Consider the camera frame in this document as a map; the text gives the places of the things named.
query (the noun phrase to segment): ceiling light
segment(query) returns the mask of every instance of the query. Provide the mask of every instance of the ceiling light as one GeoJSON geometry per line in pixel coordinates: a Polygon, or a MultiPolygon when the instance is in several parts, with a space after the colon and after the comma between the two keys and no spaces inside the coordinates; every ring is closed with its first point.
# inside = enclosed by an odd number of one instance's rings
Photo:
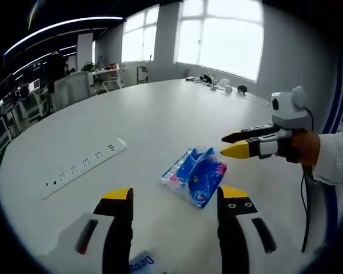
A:
{"type": "Polygon", "coordinates": [[[63,49],[60,49],[60,51],[61,51],[61,50],[67,50],[67,49],[70,49],[70,48],[72,48],[72,47],[76,47],[76,45],[75,45],[75,46],[71,46],[71,47],[64,47],[63,49]]]}
{"type": "Polygon", "coordinates": [[[36,32],[29,34],[27,37],[24,37],[23,39],[21,39],[21,40],[18,41],[17,43],[13,44],[13,45],[4,53],[4,56],[5,56],[9,51],[11,51],[13,48],[17,47],[18,45],[20,45],[20,44],[23,43],[24,41],[27,41],[28,39],[32,38],[33,36],[36,36],[37,34],[42,33],[42,32],[44,32],[44,31],[46,31],[46,30],[53,29],[54,27],[58,27],[58,26],[62,26],[62,25],[70,24],[70,23],[75,23],[75,22],[80,22],[80,21],[104,20],[104,19],[122,20],[123,18],[122,18],[122,17],[113,17],[113,16],[85,17],[85,18],[72,19],[72,20],[68,20],[68,21],[56,23],[56,24],[53,24],[53,25],[51,25],[51,26],[44,27],[43,29],[37,30],[36,32]]]}
{"type": "Polygon", "coordinates": [[[22,77],[22,76],[23,76],[23,74],[22,74],[21,76],[19,76],[17,79],[15,79],[15,81],[18,80],[18,79],[19,79],[20,77],[22,77]]]}
{"type": "Polygon", "coordinates": [[[17,70],[16,72],[14,72],[13,75],[15,75],[17,72],[21,71],[22,69],[25,69],[25,68],[26,68],[27,66],[29,66],[30,64],[33,64],[34,62],[36,62],[36,61],[38,61],[38,60],[41,60],[42,58],[44,58],[44,57],[46,57],[46,56],[48,56],[48,55],[50,55],[50,54],[51,54],[51,53],[47,53],[46,55],[41,56],[41,57],[37,58],[36,60],[33,60],[33,61],[29,62],[28,64],[26,64],[25,66],[22,66],[19,70],[17,70]]]}
{"type": "Polygon", "coordinates": [[[74,53],[65,54],[63,57],[69,56],[69,55],[72,55],[72,54],[76,54],[76,51],[74,53]]]}

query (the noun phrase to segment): blue plastic packaging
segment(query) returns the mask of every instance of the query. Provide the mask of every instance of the blue plastic packaging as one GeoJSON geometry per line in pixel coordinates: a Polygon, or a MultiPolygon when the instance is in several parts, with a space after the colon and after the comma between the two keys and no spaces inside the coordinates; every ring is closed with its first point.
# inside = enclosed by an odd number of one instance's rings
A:
{"type": "Polygon", "coordinates": [[[161,178],[161,184],[204,208],[220,184],[226,164],[213,148],[190,148],[161,178]]]}

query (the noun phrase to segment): black cable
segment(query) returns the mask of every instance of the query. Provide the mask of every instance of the black cable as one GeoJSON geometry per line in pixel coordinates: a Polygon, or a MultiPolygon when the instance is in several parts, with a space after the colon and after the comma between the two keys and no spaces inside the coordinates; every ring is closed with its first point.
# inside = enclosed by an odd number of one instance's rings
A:
{"type": "MultiPolygon", "coordinates": [[[[304,109],[306,109],[306,111],[311,116],[311,131],[314,131],[314,116],[313,116],[312,112],[308,108],[304,107],[304,109]]],[[[309,183],[308,183],[307,178],[306,178],[304,166],[302,166],[302,169],[303,169],[304,173],[302,174],[302,180],[301,180],[301,199],[302,199],[302,205],[304,206],[304,209],[305,209],[306,226],[305,226],[305,234],[304,234],[304,240],[302,242],[301,252],[304,253],[305,250],[306,250],[306,245],[308,243],[308,237],[309,237],[309,228],[310,228],[310,199],[309,199],[309,194],[308,194],[308,192],[309,192],[309,183]],[[302,185],[303,185],[304,181],[305,181],[307,205],[305,205],[304,194],[302,194],[302,185]]]]}

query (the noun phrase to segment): white wall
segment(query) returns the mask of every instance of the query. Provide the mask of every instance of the white wall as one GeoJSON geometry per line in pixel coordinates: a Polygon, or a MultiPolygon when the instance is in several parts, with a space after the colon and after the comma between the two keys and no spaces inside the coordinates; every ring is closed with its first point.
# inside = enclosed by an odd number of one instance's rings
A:
{"type": "Polygon", "coordinates": [[[81,71],[81,68],[87,62],[91,62],[91,47],[93,45],[93,33],[86,33],[78,35],[77,44],[77,70],[81,71]]]}
{"type": "Polygon", "coordinates": [[[68,60],[69,60],[69,70],[71,69],[76,70],[76,55],[69,56],[68,60]]]}
{"type": "MultiPolygon", "coordinates": [[[[308,93],[308,107],[320,130],[329,114],[336,84],[336,52],[303,23],[270,6],[264,6],[264,46],[257,83],[199,66],[175,64],[176,32],[180,3],[161,6],[155,38],[154,62],[149,65],[149,82],[200,76],[212,71],[218,79],[228,78],[233,86],[245,85],[252,94],[270,100],[277,91],[302,85],[308,93]]],[[[103,54],[120,60],[123,25],[102,37],[103,54]]],[[[129,66],[127,85],[135,84],[135,63],[129,66]]]]}

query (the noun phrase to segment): round table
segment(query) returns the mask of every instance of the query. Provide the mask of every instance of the round table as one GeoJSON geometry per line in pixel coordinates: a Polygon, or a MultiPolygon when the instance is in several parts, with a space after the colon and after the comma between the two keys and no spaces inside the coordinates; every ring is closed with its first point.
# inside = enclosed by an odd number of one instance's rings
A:
{"type": "MultiPolygon", "coordinates": [[[[132,187],[130,258],[145,249],[163,254],[181,273],[218,273],[216,193],[199,209],[159,180],[188,148],[221,148],[223,136],[270,121],[269,107],[185,80],[94,96],[50,115],[8,146],[0,170],[0,200],[20,240],[37,256],[53,249],[59,233],[84,212],[92,212],[105,192],[132,187]],[[116,138],[127,144],[126,151],[42,200],[43,181],[116,138]]],[[[278,157],[221,159],[228,165],[222,184],[248,192],[283,235],[288,260],[295,265],[305,230],[301,167],[278,157]]],[[[287,260],[282,263],[289,269],[287,260]]]]}

